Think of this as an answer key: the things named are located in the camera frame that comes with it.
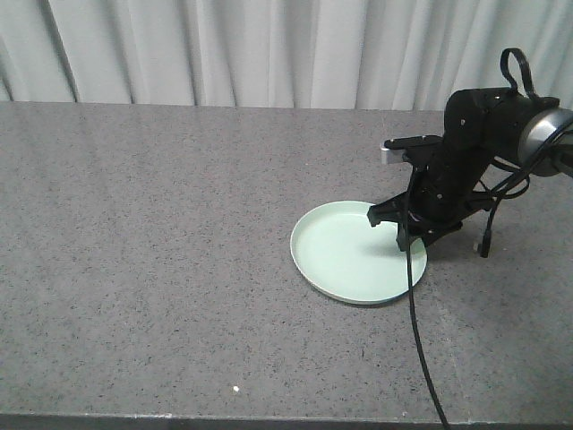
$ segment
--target gray granite countertop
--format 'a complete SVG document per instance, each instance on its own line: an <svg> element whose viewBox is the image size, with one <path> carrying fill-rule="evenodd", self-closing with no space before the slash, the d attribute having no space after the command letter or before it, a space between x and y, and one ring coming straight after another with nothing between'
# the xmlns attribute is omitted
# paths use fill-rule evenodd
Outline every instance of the gray granite countertop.
<svg viewBox="0 0 573 430"><path fill-rule="evenodd" d="M308 210L404 191L378 145L419 133L441 113L1 103L4 419L436 422L407 299L343 305L289 253ZM418 318L450 421L573 422L572 194L535 177L489 259L485 214L428 249Z"/></svg>

